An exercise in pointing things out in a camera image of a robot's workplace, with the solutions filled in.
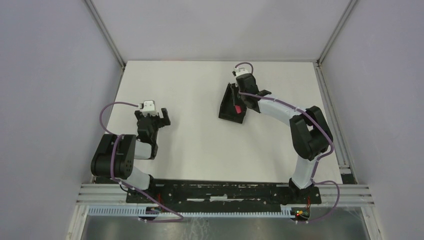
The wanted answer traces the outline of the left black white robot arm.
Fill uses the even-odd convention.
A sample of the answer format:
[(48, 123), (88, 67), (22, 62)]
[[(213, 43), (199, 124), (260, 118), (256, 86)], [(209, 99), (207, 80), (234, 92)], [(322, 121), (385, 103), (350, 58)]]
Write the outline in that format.
[(104, 134), (92, 158), (93, 176), (117, 180), (130, 189), (139, 189), (138, 197), (145, 204), (153, 203), (157, 190), (150, 186), (153, 177), (135, 167), (135, 160), (153, 160), (158, 152), (160, 128), (171, 125), (166, 108), (161, 113), (137, 110), (137, 134)]

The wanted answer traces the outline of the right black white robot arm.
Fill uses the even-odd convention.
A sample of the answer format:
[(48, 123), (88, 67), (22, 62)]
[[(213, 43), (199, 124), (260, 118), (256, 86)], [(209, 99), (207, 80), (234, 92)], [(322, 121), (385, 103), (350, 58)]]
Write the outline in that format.
[(254, 75), (245, 70), (232, 72), (235, 83), (230, 84), (233, 105), (268, 115), (290, 128), (292, 144), (297, 153), (293, 175), (289, 179), (289, 199), (302, 204), (314, 187), (319, 161), (334, 151), (333, 136), (322, 110), (317, 106), (296, 107), (280, 100), (268, 90), (259, 90)]

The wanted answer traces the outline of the red handled screwdriver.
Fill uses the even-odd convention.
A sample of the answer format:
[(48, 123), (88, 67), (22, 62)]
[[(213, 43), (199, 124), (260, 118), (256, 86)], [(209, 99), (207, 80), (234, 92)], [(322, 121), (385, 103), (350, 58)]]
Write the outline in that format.
[(240, 114), (242, 112), (242, 109), (241, 109), (241, 107), (239, 105), (234, 105), (234, 108), (235, 108), (235, 112), (237, 114)]

